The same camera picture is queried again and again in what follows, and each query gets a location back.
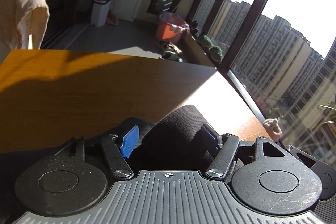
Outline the pink plastic bucket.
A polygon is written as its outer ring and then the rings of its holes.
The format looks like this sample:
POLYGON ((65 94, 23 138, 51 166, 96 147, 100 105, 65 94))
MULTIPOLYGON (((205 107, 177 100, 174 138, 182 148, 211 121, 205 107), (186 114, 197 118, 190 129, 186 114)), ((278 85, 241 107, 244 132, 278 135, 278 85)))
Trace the pink plastic bucket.
POLYGON ((188 35, 189 32, 189 25, 179 15, 168 11, 159 15, 155 33, 157 40, 177 44, 182 36, 188 35))

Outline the green round cactus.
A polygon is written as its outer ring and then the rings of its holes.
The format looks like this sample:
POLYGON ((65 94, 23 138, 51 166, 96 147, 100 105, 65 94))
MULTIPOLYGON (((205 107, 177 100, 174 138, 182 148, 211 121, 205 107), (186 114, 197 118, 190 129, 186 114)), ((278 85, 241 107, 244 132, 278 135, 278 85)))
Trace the green round cactus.
POLYGON ((220 63, 223 58, 222 49, 219 46, 212 46, 209 48, 209 56, 213 61, 220 63))
POLYGON ((197 42, 203 47, 210 48, 213 46, 213 42, 207 35, 200 35, 197 38, 197 42))

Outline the beige cloth on chair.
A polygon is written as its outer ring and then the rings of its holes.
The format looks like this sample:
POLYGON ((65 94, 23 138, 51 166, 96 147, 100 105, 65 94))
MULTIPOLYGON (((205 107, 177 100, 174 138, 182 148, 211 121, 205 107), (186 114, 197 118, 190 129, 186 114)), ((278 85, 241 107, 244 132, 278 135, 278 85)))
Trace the beige cloth on chair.
POLYGON ((46 0, 1 0, 1 43, 9 50, 38 50, 49 16, 46 0))

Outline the dark knitted garment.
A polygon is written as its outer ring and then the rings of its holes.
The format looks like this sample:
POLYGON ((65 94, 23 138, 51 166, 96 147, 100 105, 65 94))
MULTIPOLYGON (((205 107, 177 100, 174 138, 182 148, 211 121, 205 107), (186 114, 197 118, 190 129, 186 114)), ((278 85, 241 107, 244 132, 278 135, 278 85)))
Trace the dark knitted garment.
POLYGON ((242 206, 221 181, 205 178, 213 161, 201 136, 205 118, 194 106, 181 107, 157 124, 128 118, 119 126, 85 140, 87 163, 108 179, 104 197, 81 213, 39 215, 15 195, 15 182, 27 168, 62 145, 1 155, 1 223, 241 223, 242 206), (94 145, 105 135, 139 127, 139 140, 126 159, 134 173, 114 181, 94 145))

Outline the pair of slippers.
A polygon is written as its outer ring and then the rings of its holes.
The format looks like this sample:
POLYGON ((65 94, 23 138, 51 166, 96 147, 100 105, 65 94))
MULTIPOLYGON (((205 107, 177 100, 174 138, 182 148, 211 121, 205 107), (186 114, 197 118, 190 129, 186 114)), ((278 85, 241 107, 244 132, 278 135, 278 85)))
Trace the pair of slippers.
POLYGON ((183 63, 182 59, 183 52, 172 42, 160 41, 159 49, 162 52, 161 56, 159 57, 161 60, 170 60, 183 63))

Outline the white trash bin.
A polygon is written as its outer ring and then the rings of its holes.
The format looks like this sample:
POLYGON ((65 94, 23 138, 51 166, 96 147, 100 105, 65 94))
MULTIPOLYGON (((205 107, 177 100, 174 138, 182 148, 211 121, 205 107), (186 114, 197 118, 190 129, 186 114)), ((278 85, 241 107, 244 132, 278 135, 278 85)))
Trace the white trash bin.
POLYGON ((106 18, 112 0, 94 0, 90 25, 102 27, 106 23, 106 18))

